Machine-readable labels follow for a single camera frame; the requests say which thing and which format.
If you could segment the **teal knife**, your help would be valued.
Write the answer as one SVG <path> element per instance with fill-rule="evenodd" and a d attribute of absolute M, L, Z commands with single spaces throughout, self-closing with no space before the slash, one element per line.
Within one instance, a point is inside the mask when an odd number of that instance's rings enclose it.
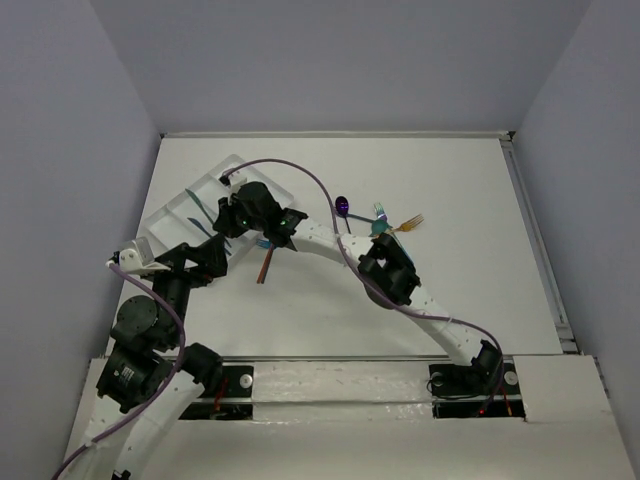
<path fill-rule="evenodd" d="M 200 198 L 195 194 L 195 192 L 193 192 L 190 189 L 185 189 L 185 192 L 191 198 L 191 200 L 196 204 L 196 206 L 200 209 L 200 211 L 203 213 L 203 215 L 209 221 L 209 223 L 213 226 L 213 224 L 215 223 L 215 220 L 209 214 L 209 211 L 206 209 L 206 207 L 204 206 Z"/>

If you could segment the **purple metal spoon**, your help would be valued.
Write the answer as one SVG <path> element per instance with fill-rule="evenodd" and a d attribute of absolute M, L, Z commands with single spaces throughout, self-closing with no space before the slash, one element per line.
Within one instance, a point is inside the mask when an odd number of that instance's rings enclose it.
<path fill-rule="evenodd" d="M 337 215 L 341 218 L 344 218 L 344 219 L 353 218 L 369 224 L 373 222 L 373 219 L 351 213 L 349 210 L 349 202 L 345 196 L 337 196 L 334 201 L 334 207 Z"/>

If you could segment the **teal spoon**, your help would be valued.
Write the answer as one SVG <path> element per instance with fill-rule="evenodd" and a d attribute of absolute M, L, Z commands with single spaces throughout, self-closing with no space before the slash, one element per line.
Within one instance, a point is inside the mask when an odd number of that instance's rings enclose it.
<path fill-rule="evenodd" d="M 384 219 L 377 219 L 371 224 L 370 237 L 377 238 L 381 234 L 392 234 L 393 227 Z"/>

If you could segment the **blue knife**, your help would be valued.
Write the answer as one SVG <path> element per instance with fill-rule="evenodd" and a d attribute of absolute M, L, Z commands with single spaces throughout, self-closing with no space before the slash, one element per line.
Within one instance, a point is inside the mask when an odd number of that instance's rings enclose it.
<path fill-rule="evenodd" d="M 195 226 L 197 229 L 199 229 L 203 234 L 205 234 L 208 238 L 213 238 L 214 237 L 214 235 L 212 233 L 210 233 L 198 219 L 196 219 L 194 217 L 188 217 L 187 220 L 193 226 Z M 230 248 L 231 248 L 230 242 L 228 240 L 224 240 L 224 251 L 225 251 L 225 254 L 227 256 L 231 255 Z"/>

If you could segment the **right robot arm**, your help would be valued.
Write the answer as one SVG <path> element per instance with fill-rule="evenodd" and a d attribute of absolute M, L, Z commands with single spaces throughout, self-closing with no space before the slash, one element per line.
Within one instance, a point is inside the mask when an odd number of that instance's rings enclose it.
<path fill-rule="evenodd" d="M 229 193 L 219 200 L 216 231 L 230 238 L 258 231 L 276 247 L 317 255 L 349 268 L 374 303 L 413 321 L 461 367 L 460 379 L 468 390 L 482 392 L 500 382 L 504 360 L 496 339 L 438 305 L 392 235 L 341 234 L 303 212 L 281 207 L 262 182 L 234 181 L 228 175 L 220 181 Z"/>

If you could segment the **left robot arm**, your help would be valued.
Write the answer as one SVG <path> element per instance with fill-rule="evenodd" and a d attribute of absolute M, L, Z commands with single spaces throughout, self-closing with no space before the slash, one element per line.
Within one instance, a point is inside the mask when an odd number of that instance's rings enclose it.
<path fill-rule="evenodd" d="M 223 235 L 199 246 L 181 243 L 160 256 L 139 237 L 106 266 L 141 293 L 117 312 L 89 424 L 56 479 L 140 478 L 187 407 L 225 384 L 222 357 L 188 344 L 184 326 L 190 292 L 227 273 Z"/>

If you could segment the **white divided utensil tray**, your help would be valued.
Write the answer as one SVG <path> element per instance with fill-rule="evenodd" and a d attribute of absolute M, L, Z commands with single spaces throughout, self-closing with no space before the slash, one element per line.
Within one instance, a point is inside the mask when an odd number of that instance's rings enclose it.
<path fill-rule="evenodd" d="M 238 155 L 230 155 L 142 220 L 138 236 L 148 240 L 155 257 L 183 242 L 199 246 L 215 235 L 212 220 L 218 216 L 218 200 L 229 196 L 229 188 L 219 178 L 225 171 L 243 163 L 245 160 Z M 238 174 L 244 175 L 247 182 L 264 183 L 281 207 L 293 208 L 294 195 L 256 167 L 245 167 L 236 172 Z M 229 273 L 256 245 L 258 236 L 258 232 L 253 231 L 226 241 Z"/>

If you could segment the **gold metal fork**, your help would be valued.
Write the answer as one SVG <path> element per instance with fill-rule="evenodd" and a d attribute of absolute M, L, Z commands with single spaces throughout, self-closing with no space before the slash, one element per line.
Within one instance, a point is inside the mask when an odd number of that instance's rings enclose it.
<path fill-rule="evenodd" d="M 419 227 L 424 221 L 424 217 L 419 214 L 416 215 L 404 222 L 402 222 L 399 226 L 397 227 L 392 227 L 391 231 L 392 232 L 402 232 L 402 233 L 408 233 L 411 232 L 413 230 L 415 230 L 417 227 Z"/>

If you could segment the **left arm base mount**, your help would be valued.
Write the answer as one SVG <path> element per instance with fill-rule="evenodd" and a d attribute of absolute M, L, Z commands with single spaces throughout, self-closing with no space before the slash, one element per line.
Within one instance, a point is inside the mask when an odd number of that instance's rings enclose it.
<path fill-rule="evenodd" d="M 207 389 L 181 414 L 184 421 L 248 421 L 253 419 L 254 366 L 225 364 L 222 380 Z"/>

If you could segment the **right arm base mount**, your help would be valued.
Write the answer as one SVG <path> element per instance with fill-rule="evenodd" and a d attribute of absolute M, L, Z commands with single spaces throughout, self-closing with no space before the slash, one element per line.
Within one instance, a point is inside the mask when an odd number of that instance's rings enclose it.
<path fill-rule="evenodd" d="M 466 367 L 448 363 L 429 366 L 426 390 L 436 419 L 526 417 L 519 377 L 512 361 L 504 365 L 499 390 L 485 386 Z"/>

